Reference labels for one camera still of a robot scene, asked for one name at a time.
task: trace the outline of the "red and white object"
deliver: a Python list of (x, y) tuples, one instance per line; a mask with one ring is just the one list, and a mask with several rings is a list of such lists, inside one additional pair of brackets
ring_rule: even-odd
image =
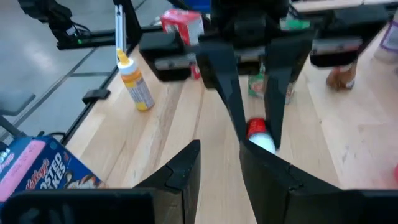
[(266, 121), (264, 118), (252, 118), (248, 121), (247, 125), (247, 138), (249, 141), (260, 146), (261, 148), (276, 154), (276, 147), (272, 136), (266, 128)]
[[(199, 44), (198, 36), (204, 33), (201, 14), (181, 9), (169, 9), (161, 17), (163, 31), (180, 33), (181, 39), (187, 45)], [(196, 65), (191, 66), (191, 76), (200, 78), (200, 71)]]

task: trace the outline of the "white container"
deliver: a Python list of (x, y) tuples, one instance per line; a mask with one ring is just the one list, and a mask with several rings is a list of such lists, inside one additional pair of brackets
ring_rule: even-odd
[(398, 63), (398, 11), (390, 22), (374, 57), (384, 63)]
[(146, 111), (153, 107), (155, 101), (150, 95), (148, 86), (146, 85), (141, 71), (133, 60), (130, 60), (127, 55), (121, 50), (118, 52), (118, 68), (120, 76), (132, 99), (139, 111)]
[(274, 155), (276, 154), (276, 147), (274, 144), (274, 140), (272, 139), (271, 135), (269, 135), (268, 133), (253, 134), (249, 138), (249, 141), (262, 147), (263, 149), (269, 151)]

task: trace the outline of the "gray floor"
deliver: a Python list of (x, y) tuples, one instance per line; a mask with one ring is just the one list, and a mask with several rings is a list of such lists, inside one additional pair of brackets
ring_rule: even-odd
[[(91, 30), (114, 29), (112, 0), (58, 2), (72, 10), (73, 21)], [(132, 3), (139, 6), (136, 13), (142, 26), (171, 7), (166, 0)], [(7, 117), (27, 134), (66, 131), (85, 106), (84, 94), (98, 88), (116, 65), (114, 47), (59, 51), (56, 44), (47, 25), (25, 15), (17, 0), (0, 1), (0, 88), (37, 96), (19, 116)]]

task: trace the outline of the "small can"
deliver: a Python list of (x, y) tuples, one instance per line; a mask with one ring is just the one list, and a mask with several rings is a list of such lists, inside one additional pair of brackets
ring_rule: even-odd
[(247, 123), (246, 136), (249, 141), (260, 146), (272, 154), (276, 154), (276, 147), (272, 136), (266, 128), (264, 118), (252, 118)]
[[(267, 90), (268, 75), (264, 63), (261, 63), (260, 72), (257, 75), (249, 76), (249, 96), (256, 96), (263, 98)], [(292, 101), (294, 95), (295, 80), (290, 82), (287, 86), (285, 104)]]
[(133, 60), (129, 59), (121, 49), (118, 49), (118, 57), (118, 68), (122, 81), (136, 103), (136, 108), (139, 111), (151, 109), (155, 101), (150, 94), (138, 66)]

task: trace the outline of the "glue bottle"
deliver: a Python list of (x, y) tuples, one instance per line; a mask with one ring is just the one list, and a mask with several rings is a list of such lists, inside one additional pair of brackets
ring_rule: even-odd
[(124, 85), (129, 90), (129, 93), (136, 103), (139, 111), (149, 110), (155, 104), (154, 99), (150, 95), (148, 87), (142, 77), (141, 71), (129, 59), (127, 55), (121, 50), (116, 50), (118, 53), (119, 63), (118, 68)]
[(247, 137), (249, 141), (260, 146), (261, 148), (276, 154), (276, 147), (272, 136), (266, 128), (266, 121), (264, 118), (252, 118), (248, 121)]

